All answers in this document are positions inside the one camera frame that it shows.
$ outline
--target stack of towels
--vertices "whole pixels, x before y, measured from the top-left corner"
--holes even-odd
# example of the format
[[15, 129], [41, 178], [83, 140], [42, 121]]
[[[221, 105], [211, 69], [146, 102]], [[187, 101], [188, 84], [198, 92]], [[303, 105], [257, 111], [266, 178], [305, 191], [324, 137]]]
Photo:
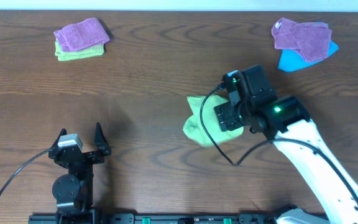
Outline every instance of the stack of towels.
[[332, 30], [323, 22], [297, 23], [279, 19], [272, 27], [274, 47], [282, 50], [278, 69], [292, 72], [331, 56], [338, 50], [331, 34]]
[[89, 18], [56, 30], [55, 55], [59, 61], [99, 56], [110, 40], [97, 18]]

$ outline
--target yellow-green towel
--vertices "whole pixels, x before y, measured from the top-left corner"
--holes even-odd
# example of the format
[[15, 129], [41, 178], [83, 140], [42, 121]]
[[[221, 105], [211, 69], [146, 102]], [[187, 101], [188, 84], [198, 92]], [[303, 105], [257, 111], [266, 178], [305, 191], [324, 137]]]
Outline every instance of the yellow-green towel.
[[104, 45], [103, 44], [95, 45], [95, 46], [89, 47], [84, 50], [79, 50], [77, 52], [62, 51], [62, 48], [60, 47], [60, 45], [57, 41], [55, 42], [55, 46], [56, 46], [55, 55], [57, 56], [57, 59], [61, 62], [99, 56], [104, 53]]
[[[187, 135], [188, 138], [197, 142], [201, 146], [210, 147], [213, 146], [213, 143], [206, 135], [203, 127], [201, 126], [201, 121], [200, 121], [200, 108], [204, 98], [205, 96], [187, 97], [187, 102], [189, 102], [193, 115], [191, 115], [187, 119], [183, 127], [183, 132]], [[203, 109], [204, 125], [217, 144], [232, 140], [240, 136], [244, 130], [244, 128], [239, 128], [234, 131], [225, 131], [225, 132], [221, 130], [214, 107], [225, 102], [228, 102], [228, 100], [218, 95], [212, 95], [206, 101]]]

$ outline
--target wire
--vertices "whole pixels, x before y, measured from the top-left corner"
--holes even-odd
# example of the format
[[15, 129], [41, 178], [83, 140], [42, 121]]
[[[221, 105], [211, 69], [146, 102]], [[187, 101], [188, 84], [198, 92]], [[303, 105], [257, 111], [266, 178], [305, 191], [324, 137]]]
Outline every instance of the wire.
[[5, 183], [5, 185], [2, 187], [2, 189], [0, 190], [0, 196], [2, 195], [2, 193], [4, 192], [5, 188], [8, 186], [8, 184], [11, 183], [12, 179], [27, 165], [29, 165], [30, 162], [32, 162], [34, 159], [44, 155], [47, 152], [50, 152], [52, 149], [47, 149], [39, 154], [37, 154], [36, 156], [34, 156], [33, 158], [31, 158], [30, 160], [28, 160], [27, 162], [25, 162], [25, 164], [23, 164], [20, 168], [18, 168], [18, 170], [11, 176], [11, 178], [9, 178], [9, 180], [7, 180], [7, 182]]
[[271, 139], [271, 140], [265, 140], [262, 141], [254, 146], [252, 146], [236, 163], [233, 163], [233, 161], [222, 151], [222, 149], [218, 146], [218, 144], [216, 144], [216, 142], [214, 141], [214, 139], [212, 138], [212, 136], [209, 134], [208, 130], [206, 129], [205, 125], [204, 125], [204, 121], [203, 121], [203, 108], [204, 108], [204, 104], [206, 102], [206, 100], [216, 91], [221, 90], [222, 87], [221, 85], [218, 85], [214, 90], [212, 90], [203, 100], [201, 107], [200, 107], [200, 121], [201, 121], [201, 125], [206, 133], [206, 135], [209, 137], [209, 139], [211, 140], [211, 142], [214, 144], [214, 146], [216, 147], [216, 149], [222, 154], [222, 156], [232, 165], [232, 166], [240, 166], [241, 162], [253, 151], [255, 151], [256, 149], [260, 148], [261, 146], [264, 146], [266, 144], [273, 144], [275, 142], [292, 142], [295, 144], [299, 144], [302, 146], [305, 146], [309, 149], [311, 149], [315, 154], [319, 154], [327, 163], [328, 165], [334, 170], [334, 172], [336, 173], [336, 175], [338, 175], [338, 177], [340, 178], [340, 180], [343, 182], [343, 184], [345, 185], [345, 187], [347, 188], [347, 190], [349, 191], [349, 193], [352, 195], [354, 201], [356, 202], [357, 206], [358, 206], [358, 196], [357, 194], [354, 192], [353, 188], [350, 186], [350, 184], [348, 183], [348, 181], [346, 180], [346, 178], [342, 175], [341, 171], [338, 170], [338, 168], [335, 166], [335, 164], [323, 153], [321, 152], [320, 149], [318, 149], [317, 147], [315, 147], [312, 144], [309, 144], [307, 142], [303, 142], [303, 141], [299, 141], [296, 139], [287, 139], [287, 138], [280, 138], [280, 139]]

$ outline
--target microfiber cloth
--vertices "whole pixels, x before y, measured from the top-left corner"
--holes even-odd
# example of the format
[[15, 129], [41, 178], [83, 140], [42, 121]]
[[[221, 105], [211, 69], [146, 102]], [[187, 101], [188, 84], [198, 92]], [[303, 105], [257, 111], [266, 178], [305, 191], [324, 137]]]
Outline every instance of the microfiber cloth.
[[75, 52], [110, 40], [97, 18], [89, 18], [77, 24], [63, 27], [53, 34], [64, 52]]
[[[205, 96], [187, 97], [193, 115], [187, 119], [183, 126], [183, 132], [188, 138], [200, 144], [200, 146], [210, 147], [213, 146], [213, 143], [206, 135], [200, 121], [200, 108], [204, 99]], [[244, 130], [244, 128], [239, 128], [234, 131], [221, 131], [214, 107], [226, 102], [228, 102], [227, 99], [218, 95], [212, 95], [208, 98], [203, 108], [204, 125], [217, 144], [240, 136]]]
[[[329, 43], [328, 57], [335, 53], [338, 49], [338, 45], [331, 41]], [[284, 72], [293, 72], [317, 64], [320, 61], [322, 60], [318, 60], [317, 62], [305, 62], [295, 51], [282, 50], [280, 62], [278, 63], [278, 69], [283, 70]]]
[[305, 62], [317, 62], [328, 56], [332, 30], [323, 22], [297, 23], [279, 19], [272, 27], [274, 47], [298, 53]]
[[55, 42], [55, 46], [56, 46], [55, 55], [57, 56], [57, 59], [59, 61], [69, 61], [69, 60], [76, 60], [81, 58], [94, 57], [94, 56], [102, 55], [104, 53], [103, 44], [95, 45], [93, 47], [80, 50], [77, 52], [62, 51], [62, 48], [60, 47], [57, 41]]

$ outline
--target purple cloth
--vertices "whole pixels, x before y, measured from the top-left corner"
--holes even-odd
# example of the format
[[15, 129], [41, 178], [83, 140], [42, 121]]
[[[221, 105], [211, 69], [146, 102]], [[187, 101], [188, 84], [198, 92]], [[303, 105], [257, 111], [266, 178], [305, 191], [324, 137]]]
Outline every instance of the purple cloth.
[[63, 27], [53, 32], [64, 52], [75, 52], [110, 40], [97, 18]]
[[323, 22], [297, 23], [279, 19], [272, 27], [274, 48], [294, 50], [305, 62], [316, 62], [328, 57], [332, 30]]

